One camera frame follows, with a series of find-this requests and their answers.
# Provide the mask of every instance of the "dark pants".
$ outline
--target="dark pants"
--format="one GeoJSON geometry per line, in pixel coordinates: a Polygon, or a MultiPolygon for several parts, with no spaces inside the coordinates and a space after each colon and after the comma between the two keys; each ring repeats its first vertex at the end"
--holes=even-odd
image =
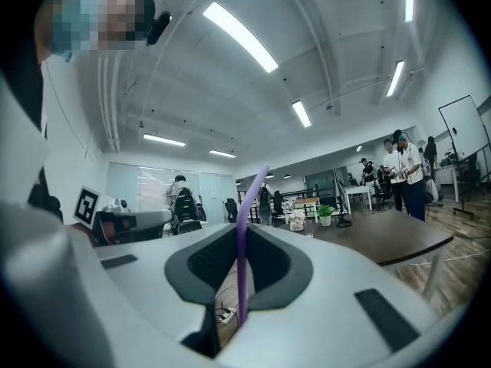
{"type": "Polygon", "coordinates": [[[394,193],[394,204],[396,210],[402,211],[402,199],[404,199],[404,205],[406,206],[406,212],[409,214],[409,199],[408,199],[408,184],[406,181],[392,183],[392,192],[394,193]]]}
{"type": "Polygon", "coordinates": [[[424,181],[420,180],[414,184],[408,184],[409,213],[411,217],[424,221],[424,181]]]}

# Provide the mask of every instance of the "dark tabletop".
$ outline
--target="dark tabletop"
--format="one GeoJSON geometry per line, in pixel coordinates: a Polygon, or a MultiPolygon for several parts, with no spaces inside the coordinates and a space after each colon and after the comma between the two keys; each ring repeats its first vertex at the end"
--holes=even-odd
{"type": "MultiPolygon", "coordinates": [[[[348,228],[338,228],[336,218],[328,227],[313,222],[314,238],[354,249],[381,266],[415,258],[453,240],[450,233],[396,210],[357,215],[351,221],[348,228]]],[[[281,228],[289,230],[288,225],[281,228]]]]}

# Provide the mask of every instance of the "purple drinking straw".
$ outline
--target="purple drinking straw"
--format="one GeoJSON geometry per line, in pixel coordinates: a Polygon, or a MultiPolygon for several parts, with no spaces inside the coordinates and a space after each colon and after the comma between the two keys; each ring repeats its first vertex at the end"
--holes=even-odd
{"type": "Polygon", "coordinates": [[[264,181],[269,166],[264,165],[245,194],[245,198],[239,207],[237,215],[237,287],[239,290],[239,326],[247,319],[247,214],[252,207],[252,202],[257,196],[261,183],[264,181]]]}

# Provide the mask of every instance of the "green plant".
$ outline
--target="green plant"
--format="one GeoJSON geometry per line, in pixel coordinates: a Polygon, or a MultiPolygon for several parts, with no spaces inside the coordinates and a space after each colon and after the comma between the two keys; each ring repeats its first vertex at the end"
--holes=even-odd
{"type": "Polygon", "coordinates": [[[328,217],[334,212],[334,208],[329,205],[319,205],[317,215],[319,217],[328,217]]]}

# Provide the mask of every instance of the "face mask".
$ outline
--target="face mask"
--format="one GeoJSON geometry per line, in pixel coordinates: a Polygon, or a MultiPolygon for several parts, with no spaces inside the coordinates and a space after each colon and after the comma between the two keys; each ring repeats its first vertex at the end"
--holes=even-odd
{"type": "Polygon", "coordinates": [[[100,11],[107,0],[63,0],[54,6],[51,52],[70,61],[79,51],[97,49],[100,11]]]}

